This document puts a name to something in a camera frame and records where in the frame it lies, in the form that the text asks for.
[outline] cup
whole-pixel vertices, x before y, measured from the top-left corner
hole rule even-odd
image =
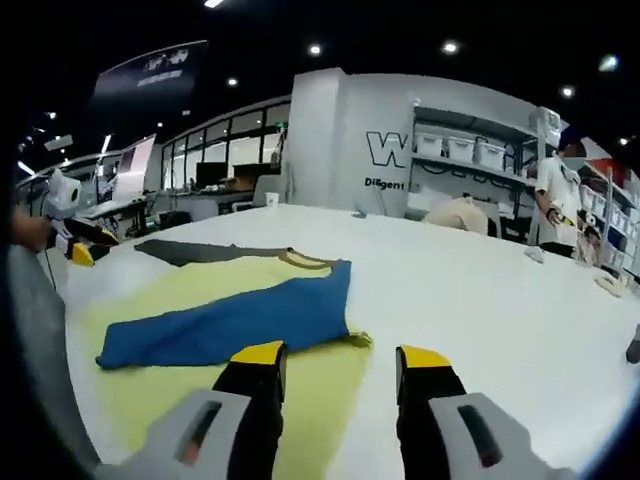
[[[274,192],[267,192],[267,207],[277,207],[280,203],[280,194]]]

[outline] beige cushion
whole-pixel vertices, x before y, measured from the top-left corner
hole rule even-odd
[[[487,235],[489,220],[482,210],[473,204],[473,199],[456,198],[436,206],[422,220],[441,227],[456,228]]]

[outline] white t-shirt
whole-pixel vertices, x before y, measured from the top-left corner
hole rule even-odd
[[[579,177],[565,166],[558,156],[545,158],[538,164],[536,191],[544,190],[551,203],[570,219],[574,226],[551,225],[544,214],[540,218],[538,244],[556,242],[575,247],[578,242],[578,210],[580,201]]]

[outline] computer monitor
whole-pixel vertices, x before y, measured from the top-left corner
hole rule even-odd
[[[196,185],[204,188],[207,185],[217,185],[227,177],[226,163],[198,163],[196,165]]]

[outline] black ceiling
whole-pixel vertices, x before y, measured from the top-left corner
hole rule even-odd
[[[216,114],[288,94],[297,73],[337,66],[348,73],[411,73],[484,85],[558,111],[636,170],[640,165],[630,153],[640,139],[626,148],[618,144],[640,133],[639,36],[629,3],[226,0],[214,10],[204,0],[84,4],[78,10],[56,3],[42,25],[33,26],[47,28],[37,36],[46,55],[37,57],[43,61],[32,98],[33,124],[46,133],[23,154],[36,170],[100,149],[107,132],[82,117],[99,72],[200,39],[210,46],[192,114],[118,131],[115,148],[155,131],[157,121],[165,124],[166,138]],[[461,43],[458,55],[440,52],[447,39]],[[313,42],[323,47],[320,57],[307,55]],[[601,73],[598,63],[608,53],[619,56],[620,66]],[[237,88],[226,87],[230,76],[238,78]],[[559,95],[565,84],[575,86],[573,99]],[[58,118],[37,113],[44,111]],[[39,146],[67,133],[75,144],[64,155]]]

